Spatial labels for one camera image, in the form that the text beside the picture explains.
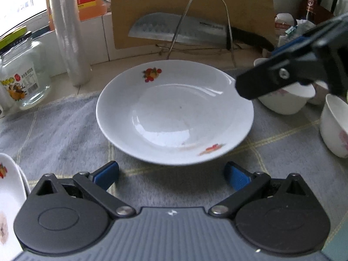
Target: screw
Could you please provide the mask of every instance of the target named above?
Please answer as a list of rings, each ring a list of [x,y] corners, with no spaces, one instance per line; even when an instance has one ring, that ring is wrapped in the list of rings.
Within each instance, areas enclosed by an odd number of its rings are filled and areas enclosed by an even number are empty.
[[[289,72],[288,72],[286,69],[281,68],[281,69],[279,70],[279,76],[280,76],[282,79],[288,79],[288,78],[290,77],[290,74],[289,74]]]
[[[131,216],[134,212],[135,210],[130,206],[121,206],[116,209],[116,213],[124,217]]]
[[[223,215],[228,212],[228,208],[225,205],[215,205],[212,207],[211,211],[217,215]]]
[[[84,175],[84,176],[88,176],[89,175],[89,172],[87,171],[81,171],[79,172],[80,175]]]

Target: blue gripper pad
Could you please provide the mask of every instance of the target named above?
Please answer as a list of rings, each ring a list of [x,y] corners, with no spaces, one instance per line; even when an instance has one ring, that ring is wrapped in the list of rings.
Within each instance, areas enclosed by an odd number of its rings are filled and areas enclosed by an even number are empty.
[[[110,161],[97,171],[90,174],[92,181],[103,190],[108,188],[118,180],[119,167],[117,162]]]
[[[243,169],[241,166],[230,161],[225,165],[224,177],[230,186],[236,191],[242,189],[251,182],[253,174]]]

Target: cleaver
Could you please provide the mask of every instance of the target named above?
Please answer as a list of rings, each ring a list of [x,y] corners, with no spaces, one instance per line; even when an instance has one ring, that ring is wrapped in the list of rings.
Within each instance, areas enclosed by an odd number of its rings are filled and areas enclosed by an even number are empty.
[[[144,15],[131,27],[128,36],[172,41],[180,18],[181,15],[160,12]],[[239,41],[270,52],[274,50],[273,44],[263,36],[235,27],[231,27],[231,30],[233,42]],[[183,44],[210,45],[231,49],[228,26],[188,16],[181,24],[176,41]]]

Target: gray cloth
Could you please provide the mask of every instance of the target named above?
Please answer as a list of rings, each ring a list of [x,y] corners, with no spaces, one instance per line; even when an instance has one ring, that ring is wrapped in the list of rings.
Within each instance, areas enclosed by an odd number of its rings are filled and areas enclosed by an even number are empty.
[[[255,100],[253,127],[236,149],[211,162],[168,167],[139,161],[107,141],[95,117],[98,95],[62,99],[6,117],[0,123],[0,152],[21,166],[32,187],[44,173],[71,177],[115,160],[121,176],[109,192],[138,210],[142,206],[208,209],[234,192],[222,177],[225,163],[232,160],[273,178],[300,173],[326,210],[332,235],[347,213],[348,161],[333,155],[320,137],[322,107],[307,104],[295,115],[282,116]]]

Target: barcode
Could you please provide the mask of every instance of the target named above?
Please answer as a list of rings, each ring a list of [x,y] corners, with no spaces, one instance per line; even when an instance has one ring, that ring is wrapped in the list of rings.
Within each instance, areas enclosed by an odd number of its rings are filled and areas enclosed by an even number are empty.
[[[28,94],[32,93],[33,91],[38,89],[38,84],[34,83],[31,87],[28,88]]]

